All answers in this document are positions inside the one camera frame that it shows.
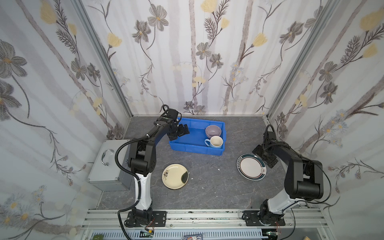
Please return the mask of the green rimmed white plate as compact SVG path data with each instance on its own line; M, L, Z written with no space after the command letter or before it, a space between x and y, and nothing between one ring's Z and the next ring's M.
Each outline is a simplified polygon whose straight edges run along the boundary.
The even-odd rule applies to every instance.
M243 154L237 159L237 169L241 176L250 181L260 181L267 174L267 166L254 154Z

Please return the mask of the cream ceramic mug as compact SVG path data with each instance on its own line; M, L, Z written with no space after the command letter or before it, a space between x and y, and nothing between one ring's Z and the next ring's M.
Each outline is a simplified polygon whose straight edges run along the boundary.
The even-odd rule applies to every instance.
M220 136L213 136L210 139L205 139L205 144L211 148L221 148L224 140Z

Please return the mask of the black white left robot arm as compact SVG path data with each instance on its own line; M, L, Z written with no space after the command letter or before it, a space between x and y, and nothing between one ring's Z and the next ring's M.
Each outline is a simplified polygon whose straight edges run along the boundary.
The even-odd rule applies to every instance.
M127 162L129 172L135 179L135 206L132 218L136 223L149 225L153 221L153 207L150 193L151 175L157 163L156 146L164 136L173 141L188 135L187 125L181 125L181 114L175 117L163 116L154 122L154 127L144 136L129 141Z

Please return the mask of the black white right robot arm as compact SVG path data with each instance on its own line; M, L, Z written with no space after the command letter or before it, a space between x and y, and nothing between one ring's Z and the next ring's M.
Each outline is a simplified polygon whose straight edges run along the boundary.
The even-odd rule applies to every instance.
M271 199L264 200L258 218L268 226L284 217L284 211L298 203L319 200L324 195L323 166L293 150L287 143L269 142L258 145L253 154L261 157L268 167L278 160L287 165L284 189Z

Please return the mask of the blue plastic bin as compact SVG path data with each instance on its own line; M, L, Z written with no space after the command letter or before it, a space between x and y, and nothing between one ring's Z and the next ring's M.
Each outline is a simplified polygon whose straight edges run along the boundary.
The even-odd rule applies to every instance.
M183 118L181 124L187 125L190 133L179 137L177 140L169 141L172 150L214 156L221 156L223 154L227 138L226 125L224 122ZM205 130L211 125L218 126L222 130L220 137L223 139L224 143L219 148L213 148L206 145L205 139L208 139L208 137Z

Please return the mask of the lilac ceramic bowl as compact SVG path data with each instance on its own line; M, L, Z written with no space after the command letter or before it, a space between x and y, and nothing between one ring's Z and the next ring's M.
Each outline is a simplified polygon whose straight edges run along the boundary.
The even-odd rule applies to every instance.
M216 125L210 125L206 127L205 133L208 139L211 139L215 136L220 137L222 134L222 129Z

